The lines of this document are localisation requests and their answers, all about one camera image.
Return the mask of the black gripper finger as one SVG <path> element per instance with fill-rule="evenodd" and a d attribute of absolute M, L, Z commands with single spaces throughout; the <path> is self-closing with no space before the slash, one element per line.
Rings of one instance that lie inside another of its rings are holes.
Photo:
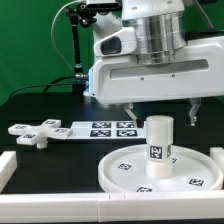
<path fill-rule="evenodd" d="M 144 126 L 143 116 L 140 115 L 135 109 L 133 103 L 127 103 L 124 105 L 124 110 L 129 115 L 129 117 L 133 120 L 134 126 L 136 128 L 142 128 Z"/>
<path fill-rule="evenodd" d="M 194 126 L 197 121 L 196 114 L 201 106 L 201 99 L 200 98 L 191 98 L 190 99 L 191 108 L 189 110 L 189 119 L 190 119 L 190 125 Z"/>

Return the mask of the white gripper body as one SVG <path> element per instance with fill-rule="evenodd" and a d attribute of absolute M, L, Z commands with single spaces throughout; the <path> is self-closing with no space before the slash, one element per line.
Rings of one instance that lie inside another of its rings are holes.
<path fill-rule="evenodd" d="M 102 58 L 91 74 L 101 104 L 224 95 L 224 37 L 192 40 L 171 63 L 140 65 L 133 55 Z"/>

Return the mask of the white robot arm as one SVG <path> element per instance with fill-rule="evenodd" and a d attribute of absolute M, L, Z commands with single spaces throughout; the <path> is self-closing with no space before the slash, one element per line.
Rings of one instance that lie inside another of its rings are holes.
<path fill-rule="evenodd" d="M 122 104 L 188 99 L 196 123 L 201 99 L 224 95 L 224 36 L 187 40 L 184 10 L 196 0 L 86 0 L 96 14 L 88 95 Z"/>

